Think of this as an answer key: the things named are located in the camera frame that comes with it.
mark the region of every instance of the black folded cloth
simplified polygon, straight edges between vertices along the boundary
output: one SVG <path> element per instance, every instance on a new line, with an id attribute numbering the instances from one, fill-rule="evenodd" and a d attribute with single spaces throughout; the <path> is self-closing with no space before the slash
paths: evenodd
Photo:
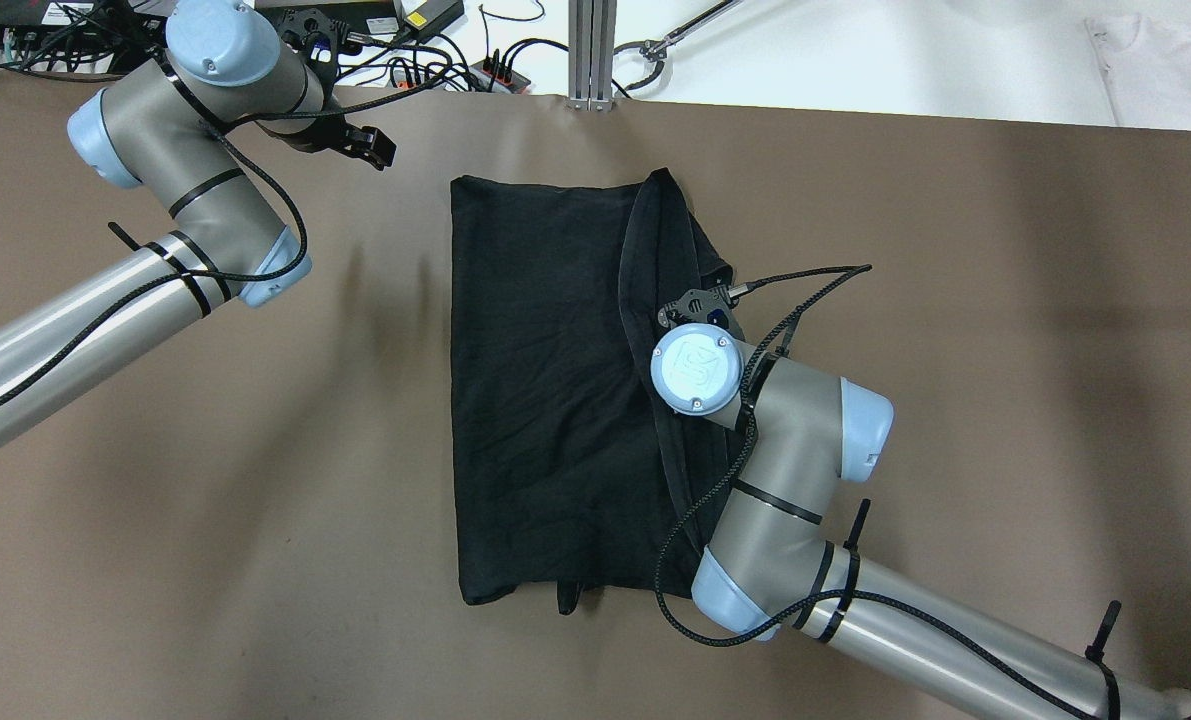
<path id="1" fill-rule="evenodd" d="M 676 519 L 728 467 L 727 430 L 653 389 L 659 307 L 732 282 L 671 173 L 562 188 L 453 181 L 453 470 L 467 603 L 520 583 L 651 588 Z M 723 497 L 662 570 L 687 597 Z"/>

